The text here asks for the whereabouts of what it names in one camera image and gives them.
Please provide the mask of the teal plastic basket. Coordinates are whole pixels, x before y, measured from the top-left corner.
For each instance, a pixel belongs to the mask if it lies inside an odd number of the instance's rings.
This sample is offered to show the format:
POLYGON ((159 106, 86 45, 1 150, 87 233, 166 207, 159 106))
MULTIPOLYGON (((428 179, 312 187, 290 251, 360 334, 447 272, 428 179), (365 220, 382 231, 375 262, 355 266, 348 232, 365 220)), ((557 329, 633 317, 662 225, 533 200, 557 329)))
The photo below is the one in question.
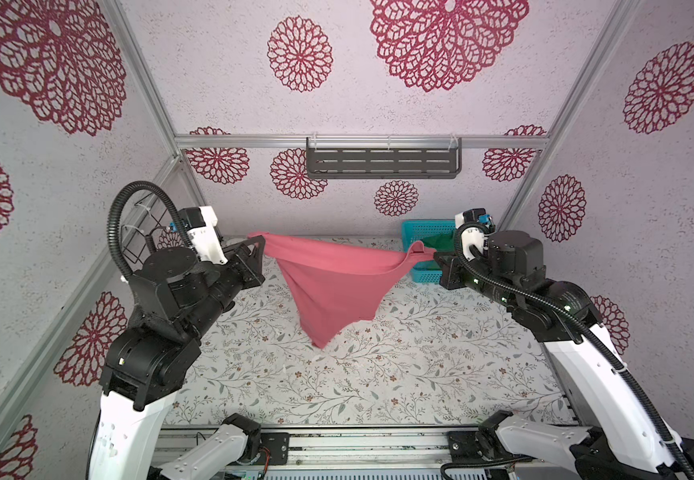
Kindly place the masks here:
MULTIPOLYGON (((443 253, 454 252, 454 220, 407 220, 402 223, 403 248, 421 241, 427 248, 443 253)), ((442 270, 435 261, 417 263, 411 270, 412 280, 421 284, 438 284, 442 270)))

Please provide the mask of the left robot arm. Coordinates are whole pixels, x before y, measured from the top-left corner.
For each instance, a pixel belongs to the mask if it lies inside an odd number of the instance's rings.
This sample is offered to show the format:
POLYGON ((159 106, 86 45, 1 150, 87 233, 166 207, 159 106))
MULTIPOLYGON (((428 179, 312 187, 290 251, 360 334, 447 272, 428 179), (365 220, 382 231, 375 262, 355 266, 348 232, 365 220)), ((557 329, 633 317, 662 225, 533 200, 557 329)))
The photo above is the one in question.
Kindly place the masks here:
POLYGON ((241 291, 265 281, 264 237, 224 247, 217 223, 207 206, 175 211, 171 229, 180 245, 158 248, 147 235, 149 256, 141 268, 123 266, 135 307, 106 355, 87 478, 210 479, 234 462, 257 458, 260 425, 233 414, 177 459, 152 463, 165 418, 202 354, 204 337, 234 308, 241 291))

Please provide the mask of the pink tank top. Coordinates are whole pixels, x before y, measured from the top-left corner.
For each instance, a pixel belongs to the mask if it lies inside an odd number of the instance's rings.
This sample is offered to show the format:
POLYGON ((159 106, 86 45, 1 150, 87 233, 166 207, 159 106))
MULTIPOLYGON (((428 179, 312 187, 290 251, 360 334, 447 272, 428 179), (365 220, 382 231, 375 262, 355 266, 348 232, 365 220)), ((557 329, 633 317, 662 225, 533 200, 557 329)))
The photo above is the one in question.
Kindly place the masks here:
POLYGON ((343 245, 308 238, 260 234, 276 260, 312 344, 325 348, 345 327, 375 318, 384 297, 435 250, 421 241, 407 251, 343 245))

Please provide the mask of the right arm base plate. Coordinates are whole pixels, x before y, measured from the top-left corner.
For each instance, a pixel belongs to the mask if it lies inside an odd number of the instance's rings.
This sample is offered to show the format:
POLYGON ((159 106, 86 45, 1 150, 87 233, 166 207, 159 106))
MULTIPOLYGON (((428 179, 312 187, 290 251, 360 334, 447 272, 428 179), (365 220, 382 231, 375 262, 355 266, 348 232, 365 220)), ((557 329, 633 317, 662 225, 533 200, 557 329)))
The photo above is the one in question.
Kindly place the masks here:
POLYGON ((491 460, 489 440, 480 430, 452 430, 446 434, 451 462, 477 463, 491 460))

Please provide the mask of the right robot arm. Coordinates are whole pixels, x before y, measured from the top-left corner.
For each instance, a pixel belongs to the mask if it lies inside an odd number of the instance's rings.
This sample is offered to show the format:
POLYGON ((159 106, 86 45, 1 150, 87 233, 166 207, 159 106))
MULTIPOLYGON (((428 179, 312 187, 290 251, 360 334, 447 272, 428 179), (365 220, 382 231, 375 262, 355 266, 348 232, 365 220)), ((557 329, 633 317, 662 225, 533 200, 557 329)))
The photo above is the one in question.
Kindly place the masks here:
POLYGON ((523 231, 496 229, 483 209, 455 218, 453 249, 437 252, 440 284, 469 288, 503 306, 543 345, 571 381, 591 425, 558 426, 500 410, 474 432, 448 437, 455 468, 510 469, 544 461, 582 479, 694 479, 694 439, 663 419, 612 343, 602 314, 578 285, 547 278, 542 243, 523 231))

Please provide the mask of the aluminium front rail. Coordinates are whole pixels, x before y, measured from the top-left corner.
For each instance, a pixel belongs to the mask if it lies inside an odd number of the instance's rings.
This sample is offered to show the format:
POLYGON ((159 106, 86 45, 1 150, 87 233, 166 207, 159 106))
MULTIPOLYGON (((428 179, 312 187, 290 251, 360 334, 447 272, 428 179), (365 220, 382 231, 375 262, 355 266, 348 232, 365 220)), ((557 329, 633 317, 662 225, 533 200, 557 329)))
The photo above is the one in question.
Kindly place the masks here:
POLYGON ((577 479, 578 474, 532 460, 493 468, 451 462, 446 434, 465 426, 266 426, 291 435, 283 466, 252 461, 221 466, 211 479, 577 479))

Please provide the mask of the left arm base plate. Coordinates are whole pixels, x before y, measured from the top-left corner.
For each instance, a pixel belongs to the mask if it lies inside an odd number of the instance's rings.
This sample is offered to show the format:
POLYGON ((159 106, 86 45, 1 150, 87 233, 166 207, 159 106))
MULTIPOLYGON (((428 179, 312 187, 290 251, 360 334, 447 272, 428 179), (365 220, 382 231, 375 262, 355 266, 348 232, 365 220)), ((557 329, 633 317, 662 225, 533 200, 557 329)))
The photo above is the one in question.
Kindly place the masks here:
POLYGON ((262 432, 251 440, 252 465, 288 464, 291 435, 287 432, 262 432))

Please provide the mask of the green tank top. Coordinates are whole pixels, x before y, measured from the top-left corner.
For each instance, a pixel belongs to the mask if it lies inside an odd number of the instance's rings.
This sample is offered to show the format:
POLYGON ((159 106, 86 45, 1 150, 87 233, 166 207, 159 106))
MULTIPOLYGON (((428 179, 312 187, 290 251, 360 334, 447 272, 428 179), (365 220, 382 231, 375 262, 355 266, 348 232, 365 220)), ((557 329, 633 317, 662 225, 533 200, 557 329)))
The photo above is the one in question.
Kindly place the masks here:
POLYGON ((422 239, 423 244, 436 252, 451 253, 455 252, 454 232, 435 234, 422 239))

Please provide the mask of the grey wall shelf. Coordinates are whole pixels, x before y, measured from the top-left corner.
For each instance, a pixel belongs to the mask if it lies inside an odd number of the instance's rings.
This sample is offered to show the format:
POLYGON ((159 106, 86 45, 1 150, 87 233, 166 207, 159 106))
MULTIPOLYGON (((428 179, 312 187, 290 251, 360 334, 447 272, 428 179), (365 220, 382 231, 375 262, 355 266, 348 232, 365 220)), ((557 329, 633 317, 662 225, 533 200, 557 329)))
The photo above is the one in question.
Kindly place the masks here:
POLYGON ((462 149, 320 147, 307 138, 305 166, 316 180, 450 180, 462 171, 462 149))

